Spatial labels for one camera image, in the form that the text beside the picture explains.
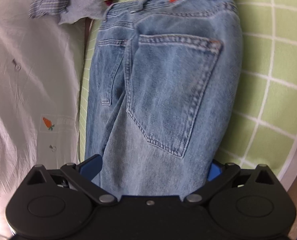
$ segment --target back pocket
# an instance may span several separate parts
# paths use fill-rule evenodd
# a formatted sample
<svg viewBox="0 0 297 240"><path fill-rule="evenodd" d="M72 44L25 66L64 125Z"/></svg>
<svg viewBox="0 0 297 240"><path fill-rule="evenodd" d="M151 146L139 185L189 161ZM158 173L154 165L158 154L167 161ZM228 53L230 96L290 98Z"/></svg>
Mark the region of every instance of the back pocket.
<svg viewBox="0 0 297 240"><path fill-rule="evenodd" d="M126 42L124 40L104 40L96 44L92 62L94 62L96 85L102 105L110 106L112 104L113 81L122 63Z"/></svg>
<svg viewBox="0 0 297 240"><path fill-rule="evenodd" d="M146 141L182 158L221 43L192 35L140 35L127 113Z"/></svg>

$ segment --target green grid pattern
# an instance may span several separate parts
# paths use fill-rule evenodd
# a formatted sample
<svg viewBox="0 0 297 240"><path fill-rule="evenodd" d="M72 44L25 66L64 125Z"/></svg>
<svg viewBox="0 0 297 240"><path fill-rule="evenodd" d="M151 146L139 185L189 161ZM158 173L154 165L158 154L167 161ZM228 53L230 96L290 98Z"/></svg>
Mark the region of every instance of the green grid pattern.
<svg viewBox="0 0 297 240"><path fill-rule="evenodd" d="M242 168L267 163L281 178L297 148L297 0L235 0L244 38L232 117L216 154ZM88 80L96 21L82 80L80 157L85 153Z"/></svg>

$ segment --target blue jeans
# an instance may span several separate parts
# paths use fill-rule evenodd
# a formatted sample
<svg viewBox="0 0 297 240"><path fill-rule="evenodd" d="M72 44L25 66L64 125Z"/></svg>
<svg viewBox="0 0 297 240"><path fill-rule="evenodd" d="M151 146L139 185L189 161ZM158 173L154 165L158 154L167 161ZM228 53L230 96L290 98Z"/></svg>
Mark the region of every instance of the blue jeans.
<svg viewBox="0 0 297 240"><path fill-rule="evenodd" d="M201 187L227 128L242 61L233 0L137 0L106 11L92 58L86 158L121 195Z"/></svg>

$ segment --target orange carrot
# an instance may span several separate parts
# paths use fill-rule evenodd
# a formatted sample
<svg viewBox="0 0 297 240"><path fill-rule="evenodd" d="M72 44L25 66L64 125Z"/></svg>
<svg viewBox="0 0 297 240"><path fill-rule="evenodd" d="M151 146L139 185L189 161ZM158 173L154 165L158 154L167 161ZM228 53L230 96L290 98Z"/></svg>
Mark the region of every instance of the orange carrot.
<svg viewBox="0 0 297 240"><path fill-rule="evenodd" d="M52 125L52 122L50 120L46 119L45 117L43 117L43 121L44 121L45 125L47 126L47 128L49 130L53 131L53 127L55 125Z"/></svg>

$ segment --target white cloth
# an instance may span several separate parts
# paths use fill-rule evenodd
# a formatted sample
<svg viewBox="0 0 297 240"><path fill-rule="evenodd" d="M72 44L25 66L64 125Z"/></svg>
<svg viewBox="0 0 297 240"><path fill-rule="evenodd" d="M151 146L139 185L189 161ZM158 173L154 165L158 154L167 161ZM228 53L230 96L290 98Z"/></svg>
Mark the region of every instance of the white cloth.
<svg viewBox="0 0 297 240"><path fill-rule="evenodd" d="M78 162L84 21L30 19L32 0L0 0L0 234L5 207L36 163Z"/></svg>

